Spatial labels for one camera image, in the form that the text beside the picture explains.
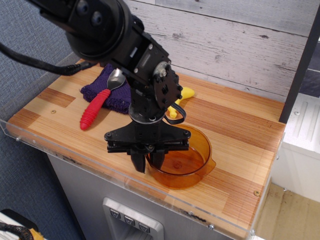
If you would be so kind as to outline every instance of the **red spoon handle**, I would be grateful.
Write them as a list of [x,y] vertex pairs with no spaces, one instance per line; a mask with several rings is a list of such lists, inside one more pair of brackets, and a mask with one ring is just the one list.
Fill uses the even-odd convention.
[[111,91],[109,89],[102,90],[98,95],[90,102],[89,106],[84,110],[81,120],[80,128],[86,130],[96,119],[102,105],[105,100],[110,96]]

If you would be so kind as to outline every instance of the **transparent orange bowl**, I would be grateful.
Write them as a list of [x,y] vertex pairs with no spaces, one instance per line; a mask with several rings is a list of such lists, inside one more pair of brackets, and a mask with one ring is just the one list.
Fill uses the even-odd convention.
[[189,150],[170,151],[160,169],[149,161],[149,172],[160,184],[170,189],[186,189],[196,185],[216,166],[211,158],[208,138],[198,129],[180,124],[179,128],[191,132]]

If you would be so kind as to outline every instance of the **yellow object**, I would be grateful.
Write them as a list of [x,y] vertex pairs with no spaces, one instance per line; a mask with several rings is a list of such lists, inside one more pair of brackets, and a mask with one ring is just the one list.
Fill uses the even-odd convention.
[[[181,91],[181,95],[182,95],[182,98],[181,99],[178,99],[177,101],[175,101],[176,104],[180,104],[180,102],[183,100],[183,99],[188,99],[188,98],[191,98],[195,95],[195,91],[193,91],[191,88],[189,87],[184,87]],[[177,117],[177,110],[175,110],[172,106],[168,107],[168,110],[170,112],[170,117],[175,119]]]
[[44,236],[42,236],[40,232],[37,232],[33,228],[30,229],[30,232],[31,232],[34,240],[44,240],[45,239]]

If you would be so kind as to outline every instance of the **white wooden wall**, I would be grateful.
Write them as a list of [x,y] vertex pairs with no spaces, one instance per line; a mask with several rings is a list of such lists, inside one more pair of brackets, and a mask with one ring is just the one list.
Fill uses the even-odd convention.
[[284,102],[320,0],[125,0],[172,68]]

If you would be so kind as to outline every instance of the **purple cloth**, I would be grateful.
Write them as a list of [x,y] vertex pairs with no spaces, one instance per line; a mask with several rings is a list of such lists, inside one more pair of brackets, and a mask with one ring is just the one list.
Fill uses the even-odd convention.
[[[80,92],[83,94],[83,98],[86,101],[90,103],[98,93],[107,89],[107,80],[114,69],[115,68],[111,64],[106,65],[93,83],[81,88]],[[103,103],[102,107],[122,114],[127,114],[130,103],[130,86],[127,81],[125,81],[122,86],[111,90],[109,98]]]

